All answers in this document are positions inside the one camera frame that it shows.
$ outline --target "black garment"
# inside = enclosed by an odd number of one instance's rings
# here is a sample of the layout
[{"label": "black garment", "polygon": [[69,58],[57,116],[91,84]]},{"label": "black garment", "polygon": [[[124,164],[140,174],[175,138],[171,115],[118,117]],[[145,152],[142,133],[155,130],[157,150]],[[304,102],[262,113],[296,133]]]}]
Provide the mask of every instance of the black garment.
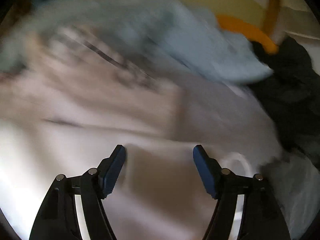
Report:
[{"label": "black garment", "polygon": [[[275,122],[282,146],[286,150],[298,147],[308,155],[304,149],[320,136],[320,76],[312,69],[308,52],[291,37],[276,55],[268,55],[257,42],[252,46],[274,73],[249,85],[250,89]],[[316,148],[320,153],[320,143]]]}]

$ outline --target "clothing pile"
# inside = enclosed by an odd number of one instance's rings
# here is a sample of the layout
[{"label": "clothing pile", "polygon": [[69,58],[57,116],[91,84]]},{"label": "clothing pile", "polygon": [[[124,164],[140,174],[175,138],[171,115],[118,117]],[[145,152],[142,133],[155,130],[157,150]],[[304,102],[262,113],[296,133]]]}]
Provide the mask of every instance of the clothing pile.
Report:
[{"label": "clothing pile", "polygon": [[[197,239],[215,206],[192,160],[202,143],[236,174],[252,177],[263,166],[298,238],[320,208],[313,187],[320,174],[299,154],[268,166],[282,148],[260,103],[287,150],[314,150],[305,142],[318,135],[318,78],[307,55],[290,38],[277,55],[259,44],[252,49],[243,35],[221,30],[208,10],[178,0],[48,0],[0,50],[0,117],[26,132],[1,128],[0,186],[7,194],[0,207],[28,239],[52,178],[81,174],[123,144],[126,167],[104,202],[116,235]],[[4,143],[10,140],[18,143]],[[298,167],[300,180],[284,187]]]}]

